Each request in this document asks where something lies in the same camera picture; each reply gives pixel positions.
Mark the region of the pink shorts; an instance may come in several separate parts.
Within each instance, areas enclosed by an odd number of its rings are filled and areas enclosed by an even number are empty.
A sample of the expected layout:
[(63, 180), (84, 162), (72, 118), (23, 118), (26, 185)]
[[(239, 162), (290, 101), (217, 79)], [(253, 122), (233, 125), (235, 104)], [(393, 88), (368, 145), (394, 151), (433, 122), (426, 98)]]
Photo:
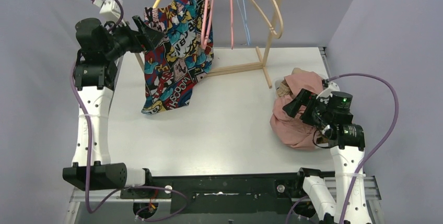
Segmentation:
[(313, 150), (315, 144), (326, 144), (327, 139), (313, 126), (303, 123), (299, 116), (289, 117), (282, 107), (290, 103), (301, 91), (306, 89), (319, 94), (323, 90), (322, 77), (315, 72), (285, 76), (292, 94), (277, 97), (274, 101), (270, 126), (278, 139), (288, 147), (302, 150)]

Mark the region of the colourful comic print shorts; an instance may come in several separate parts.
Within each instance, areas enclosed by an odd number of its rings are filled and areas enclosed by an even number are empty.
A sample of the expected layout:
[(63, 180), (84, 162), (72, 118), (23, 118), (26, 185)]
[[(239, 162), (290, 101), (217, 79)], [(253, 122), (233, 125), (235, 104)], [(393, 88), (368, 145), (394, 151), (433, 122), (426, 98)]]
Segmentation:
[(201, 47), (205, 0), (172, 0), (163, 8), (146, 7), (145, 24), (164, 33), (151, 51), (144, 52), (146, 101), (144, 114), (189, 105), (192, 90), (211, 70), (213, 34)]

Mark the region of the beige shorts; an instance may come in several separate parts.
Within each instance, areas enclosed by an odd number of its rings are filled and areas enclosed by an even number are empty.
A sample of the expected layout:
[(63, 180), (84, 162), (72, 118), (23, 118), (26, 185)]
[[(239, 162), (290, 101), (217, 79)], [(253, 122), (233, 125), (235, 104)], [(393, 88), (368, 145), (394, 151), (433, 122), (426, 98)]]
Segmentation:
[[(306, 71), (301, 69), (301, 68), (296, 67), (296, 68), (294, 68), (292, 70), (291, 75), (299, 74), (299, 73), (304, 73), (304, 72), (306, 72)], [(284, 78), (283, 78), (282, 81), (280, 81), (278, 83), (278, 86), (276, 86), (276, 92), (275, 93), (276, 93), (277, 97), (283, 97), (285, 95), (292, 94), (291, 89), (289, 88), (289, 86), (287, 84), (287, 81)]]

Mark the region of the blue hanger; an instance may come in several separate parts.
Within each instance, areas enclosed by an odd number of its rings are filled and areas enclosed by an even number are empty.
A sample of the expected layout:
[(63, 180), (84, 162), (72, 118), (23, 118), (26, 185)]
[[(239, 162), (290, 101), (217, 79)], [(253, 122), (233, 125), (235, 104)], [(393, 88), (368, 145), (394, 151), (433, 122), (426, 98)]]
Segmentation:
[(243, 28), (244, 28), (244, 33), (245, 33), (245, 38), (246, 38), (246, 45), (250, 46), (251, 45), (251, 36), (250, 36), (250, 31), (248, 28), (248, 15), (247, 15), (247, 9), (246, 9), (246, 2), (245, 0), (236, 0), (239, 12), (240, 12), (240, 16), (242, 19), (242, 23), (243, 23)]

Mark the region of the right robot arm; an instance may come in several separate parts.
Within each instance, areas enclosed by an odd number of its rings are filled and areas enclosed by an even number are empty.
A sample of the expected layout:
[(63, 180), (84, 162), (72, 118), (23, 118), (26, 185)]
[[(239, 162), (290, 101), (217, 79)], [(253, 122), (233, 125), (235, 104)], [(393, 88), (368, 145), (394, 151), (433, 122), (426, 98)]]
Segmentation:
[(295, 192), (310, 199), (320, 223), (371, 223), (359, 167), (365, 156), (364, 130), (353, 123), (352, 99), (346, 92), (326, 89), (317, 95), (302, 89), (283, 106), (288, 116), (298, 115), (328, 139), (334, 171), (301, 168), (294, 181)]

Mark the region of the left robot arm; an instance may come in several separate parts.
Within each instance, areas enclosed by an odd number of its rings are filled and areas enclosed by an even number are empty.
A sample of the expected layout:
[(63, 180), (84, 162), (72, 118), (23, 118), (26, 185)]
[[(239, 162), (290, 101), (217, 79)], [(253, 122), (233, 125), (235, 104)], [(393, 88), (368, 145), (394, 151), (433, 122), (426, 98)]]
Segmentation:
[(62, 177), (82, 191), (134, 187), (141, 196), (150, 195), (155, 182), (148, 169), (131, 169), (111, 162), (108, 120), (118, 75), (117, 60), (125, 53), (152, 50), (163, 38), (134, 16), (136, 30), (128, 25), (102, 24), (97, 18), (79, 21), (76, 39), (80, 45), (71, 83), (79, 105), (78, 135), (72, 164)]

